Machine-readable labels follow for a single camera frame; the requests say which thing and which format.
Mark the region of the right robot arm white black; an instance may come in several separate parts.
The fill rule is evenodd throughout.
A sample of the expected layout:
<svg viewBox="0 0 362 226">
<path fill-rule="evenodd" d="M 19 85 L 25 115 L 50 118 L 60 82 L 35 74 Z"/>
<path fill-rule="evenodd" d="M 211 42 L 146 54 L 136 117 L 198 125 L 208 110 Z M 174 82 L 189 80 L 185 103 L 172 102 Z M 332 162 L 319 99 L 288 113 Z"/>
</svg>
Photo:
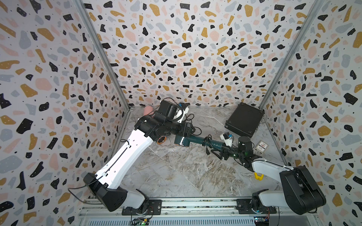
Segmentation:
<svg viewBox="0 0 362 226">
<path fill-rule="evenodd" d="M 250 208 L 255 213 L 260 212 L 261 208 L 286 207 L 303 215 L 314 213 L 326 204 L 325 195 L 305 166 L 281 165 L 254 154 L 253 143 L 248 137 L 240 137 L 237 147 L 216 142 L 209 137 L 205 139 L 204 145 L 207 154 L 213 153 L 221 160 L 233 158 L 247 170 L 281 184 L 280 191 L 264 189 L 252 194 Z"/>
</svg>

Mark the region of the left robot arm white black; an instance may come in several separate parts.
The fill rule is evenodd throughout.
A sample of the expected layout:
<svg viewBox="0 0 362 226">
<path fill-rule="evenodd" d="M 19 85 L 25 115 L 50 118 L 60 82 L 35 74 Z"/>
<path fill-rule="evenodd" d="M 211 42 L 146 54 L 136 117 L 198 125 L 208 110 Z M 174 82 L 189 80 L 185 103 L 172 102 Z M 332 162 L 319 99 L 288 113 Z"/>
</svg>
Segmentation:
<svg viewBox="0 0 362 226">
<path fill-rule="evenodd" d="M 195 128 L 190 121 L 157 120 L 150 115 L 141 117 L 125 144 L 97 173 L 84 177 L 91 193 L 107 208 L 115 211 L 120 207 L 133 208 L 140 214 L 147 211 L 149 197 L 142 191 L 121 188 L 121 182 L 143 151 L 153 142 L 171 134 L 189 137 Z"/>
</svg>

